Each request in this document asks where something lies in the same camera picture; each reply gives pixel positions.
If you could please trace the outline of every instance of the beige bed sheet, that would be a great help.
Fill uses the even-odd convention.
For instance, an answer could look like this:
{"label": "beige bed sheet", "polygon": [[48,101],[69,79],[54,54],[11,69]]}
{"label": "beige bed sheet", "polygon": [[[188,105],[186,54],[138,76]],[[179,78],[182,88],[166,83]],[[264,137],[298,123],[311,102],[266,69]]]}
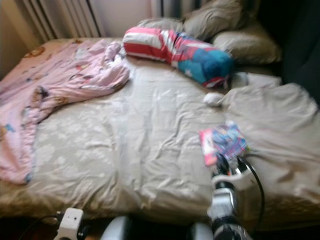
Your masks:
{"label": "beige bed sheet", "polygon": [[[206,90],[170,66],[131,57],[125,61],[131,76],[119,92],[67,105],[39,124],[33,179],[25,186],[0,181],[0,217],[41,217],[75,207],[88,218],[130,213],[179,224],[205,219],[211,173],[198,132],[224,123],[225,115],[203,103]],[[298,88],[281,87],[273,95],[260,91],[252,99],[251,93],[241,94],[243,89],[254,95],[257,88],[231,91],[223,103],[229,106],[227,118],[248,139],[253,151],[249,160],[265,187],[262,228],[319,222],[319,150],[312,145],[301,151],[291,141],[300,135],[306,141],[309,123],[320,127],[315,103]],[[301,115],[304,124],[285,117],[291,110],[306,111]],[[299,131],[282,139],[281,128],[273,127],[284,119],[288,131]],[[262,141],[263,134],[274,143]],[[310,141],[320,146],[319,139],[315,135]],[[248,204],[256,206],[245,213],[246,224],[252,226],[257,218],[253,209],[260,203]]]}

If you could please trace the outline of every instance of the pink blanket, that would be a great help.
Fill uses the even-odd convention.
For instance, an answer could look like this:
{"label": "pink blanket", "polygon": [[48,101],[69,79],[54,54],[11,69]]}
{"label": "pink blanket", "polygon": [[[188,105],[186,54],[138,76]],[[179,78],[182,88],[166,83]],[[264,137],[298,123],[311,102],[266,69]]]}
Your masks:
{"label": "pink blanket", "polygon": [[117,42],[70,41],[48,54],[50,47],[28,53],[0,82],[0,179],[15,184],[32,178],[38,123],[58,106],[109,95],[129,79]]}

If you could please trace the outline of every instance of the floor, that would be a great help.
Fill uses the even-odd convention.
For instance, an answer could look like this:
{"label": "floor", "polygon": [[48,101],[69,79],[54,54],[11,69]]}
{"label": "floor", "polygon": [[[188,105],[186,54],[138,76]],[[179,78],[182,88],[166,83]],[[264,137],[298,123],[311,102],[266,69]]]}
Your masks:
{"label": "floor", "polygon": [[[0,240],[18,240],[21,233],[34,221],[27,218],[0,219]],[[83,224],[91,226],[90,233],[85,240],[99,240],[110,219],[86,221]],[[53,240],[57,226],[44,223],[38,224],[25,236],[23,240]],[[320,226],[286,230],[278,232],[261,232],[254,236],[254,240],[303,240],[308,235],[318,236]],[[187,228],[137,221],[136,231],[132,240],[185,240]]]}

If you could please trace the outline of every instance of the dark fabric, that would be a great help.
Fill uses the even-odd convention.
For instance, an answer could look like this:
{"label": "dark fabric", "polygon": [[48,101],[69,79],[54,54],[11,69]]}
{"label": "dark fabric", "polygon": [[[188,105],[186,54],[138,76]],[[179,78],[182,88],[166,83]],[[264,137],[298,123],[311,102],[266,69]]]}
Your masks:
{"label": "dark fabric", "polygon": [[303,86],[320,104],[320,0],[262,0],[258,18],[283,47],[283,82]]}

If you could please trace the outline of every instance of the black cable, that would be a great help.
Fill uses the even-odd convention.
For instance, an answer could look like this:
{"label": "black cable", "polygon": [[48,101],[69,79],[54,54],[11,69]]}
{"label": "black cable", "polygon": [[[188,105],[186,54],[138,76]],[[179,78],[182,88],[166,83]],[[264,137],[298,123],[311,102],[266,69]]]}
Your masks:
{"label": "black cable", "polygon": [[251,164],[250,164],[244,157],[239,157],[239,159],[240,159],[241,161],[243,161],[243,162],[249,167],[249,169],[251,170],[251,172],[252,172],[252,174],[253,174],[253,176],[254,176],[254,178],[255,178],[258,186],[259,186],[260,194],[261,194],[261,203],[260,203],[260,213],[259,213],[259,217],[258,217],[258,220],[257,220],[257,222],[256,222],[256,225],[255,225],[255,227],[253,228],[253,231],[252,231],[252,233],[251,233],[251,235],[254,235],[254,234],[257,232],[257,230],[258,230],[258,228],[259,228],[259,226],[260,226],[260,224],[261,224],[261,222],[262,222],[262,220],[263,220],[264,214],[265,214],[265,205],[266,205],[265,191],[264,191],[264,188],[262,187],[262,184],[261,184],[261,182],[260,182],[260,179],[259,179],[256,171],[255,171],[254,168],[251,166]]}
{"label": "black cable", "polygon": [[24,237],[26,236],[26,234],[32,229],[34,228],[39,222],[41,222],[43,219],[48,219],[48,218],[56,218],[56,215],[46,215],[43,217],[38,218],[37,220],[35,220],[33,223],[31,223],[25,230],[24,232],[20,235],[18,240],[23,240]]}

